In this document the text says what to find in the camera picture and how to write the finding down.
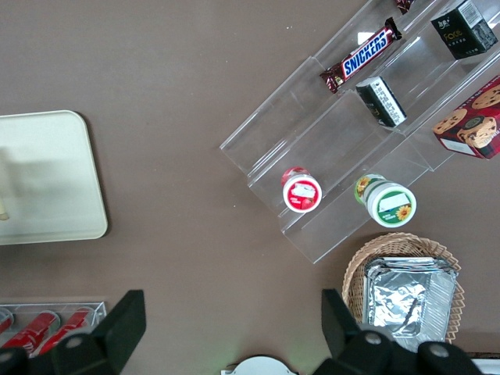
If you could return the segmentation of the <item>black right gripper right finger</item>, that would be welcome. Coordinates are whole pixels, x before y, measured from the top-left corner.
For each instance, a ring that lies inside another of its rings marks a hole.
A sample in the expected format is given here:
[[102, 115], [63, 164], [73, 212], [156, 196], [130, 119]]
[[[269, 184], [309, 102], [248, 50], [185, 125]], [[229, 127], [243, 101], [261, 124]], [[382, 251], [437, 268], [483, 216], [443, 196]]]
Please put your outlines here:
[[330, 357], [315, 374], [420, 373], [415, 353], [373, 328], [360, 328], [335, 289], [322, 290], [321, 327]]

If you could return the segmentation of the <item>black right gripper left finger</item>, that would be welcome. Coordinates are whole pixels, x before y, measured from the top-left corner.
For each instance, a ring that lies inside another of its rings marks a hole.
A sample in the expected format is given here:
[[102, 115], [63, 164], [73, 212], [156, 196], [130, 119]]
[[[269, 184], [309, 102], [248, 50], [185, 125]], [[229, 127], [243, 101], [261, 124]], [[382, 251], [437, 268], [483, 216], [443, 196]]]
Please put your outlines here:
[[145, 330], [145, 293], [130, 290], [98, 326], [70, 332], [40, 355], [37, 373], [120, 374]]

